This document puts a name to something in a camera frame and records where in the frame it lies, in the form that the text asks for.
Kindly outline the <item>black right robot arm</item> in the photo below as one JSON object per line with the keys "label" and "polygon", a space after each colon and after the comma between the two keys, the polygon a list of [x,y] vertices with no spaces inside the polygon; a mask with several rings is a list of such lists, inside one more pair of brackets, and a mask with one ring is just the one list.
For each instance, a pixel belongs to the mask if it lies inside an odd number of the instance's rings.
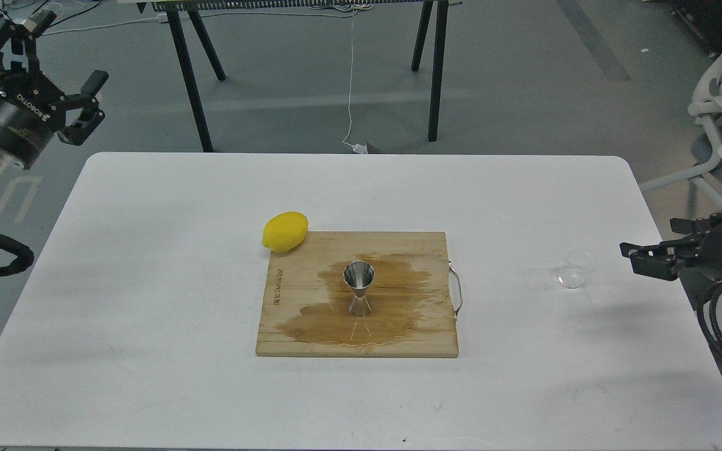
{"label": "black right robot arm", "polygon": [[671,230],[680,234],[679,239],[649,246],[623,242],[620,252],[638,275],[673,281],[683,271],[696,271],[710,280],[694,312],[711,351],[722,359],[722,320],[718,314],[722,297],[722,213],[695,220],[672,218],[669,223]]}

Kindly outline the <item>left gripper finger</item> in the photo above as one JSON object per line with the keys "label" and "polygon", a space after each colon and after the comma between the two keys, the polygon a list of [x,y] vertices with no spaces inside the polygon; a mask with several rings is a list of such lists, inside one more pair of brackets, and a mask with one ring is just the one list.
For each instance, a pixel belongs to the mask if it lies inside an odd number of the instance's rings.
{"label": "left gripper finger", "polygon": [[0,13],[0,86],[25,88],[29,95],[56,95],[57,86],[43,74],[37,39],[56,20],[53,11],[38,11],[22,23]]}
{"label": "left gripper finger", "polygon": [[80,93],[63,95],[55,103],[55,111],[58,115],[64,116],[67,111],[80,110],[80,114],[71,122],[71,125],[66,125],[65,119],[61,120],[63,128],[58,129],[57,134],[66,145],[83,145],[97,126],[103,122],[104,111],[100,108],[97,95],[108,78],[109,74],[106,71],[92,71],[80,89]]}

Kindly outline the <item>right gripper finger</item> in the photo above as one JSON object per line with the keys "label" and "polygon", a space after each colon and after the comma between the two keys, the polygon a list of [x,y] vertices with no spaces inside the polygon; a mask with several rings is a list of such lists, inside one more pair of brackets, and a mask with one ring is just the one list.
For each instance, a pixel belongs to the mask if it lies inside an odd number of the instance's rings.
{"label": "right gripper finger", "polygon": [[679,279],[679,269],[693,259],[697,242],[660,242],[649,246],[622,242],[619,249],[622,257],[630,260],[634,274],[674,281]]}
{"label": "right gripper finger", "polygon": [[669,220],[674,233],[703,236],[714,242],[722,242],[722,213],[711,214],[706,218],[684,219],[671,218]]}

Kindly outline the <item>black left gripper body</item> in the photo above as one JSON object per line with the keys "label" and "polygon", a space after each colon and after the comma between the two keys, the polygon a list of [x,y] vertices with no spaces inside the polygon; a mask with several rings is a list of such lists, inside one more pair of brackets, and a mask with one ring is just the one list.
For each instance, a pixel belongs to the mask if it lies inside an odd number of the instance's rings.
{"label": "black left gripper body", "polygon": [[8,165],[32,168],[63,126],[60,109],[30,93],[0,88],[0,171]]}

